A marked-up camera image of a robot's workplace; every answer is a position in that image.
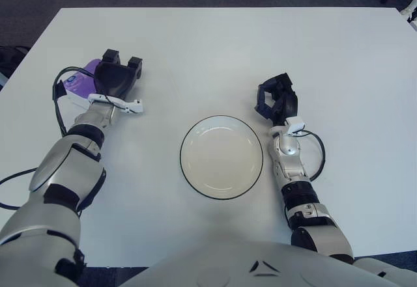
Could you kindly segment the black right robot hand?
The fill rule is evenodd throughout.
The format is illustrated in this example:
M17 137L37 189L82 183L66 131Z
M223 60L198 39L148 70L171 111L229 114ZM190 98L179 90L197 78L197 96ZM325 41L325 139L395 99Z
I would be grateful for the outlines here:
M295 136L305 128L298 116L298 98L287 73L277 75L258 85L255 110L272 121L270 136Z

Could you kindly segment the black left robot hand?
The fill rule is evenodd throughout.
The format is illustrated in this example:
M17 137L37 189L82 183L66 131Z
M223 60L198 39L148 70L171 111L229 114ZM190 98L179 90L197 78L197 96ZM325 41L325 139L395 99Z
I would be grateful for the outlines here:
M107 49L95 68L96 92L88 95L88 101L109 103L128 114L142 113L143 105L140 100L131 102L125 100L141 77L142 63L143 59L131 57L127 65L122 65L119 52Z

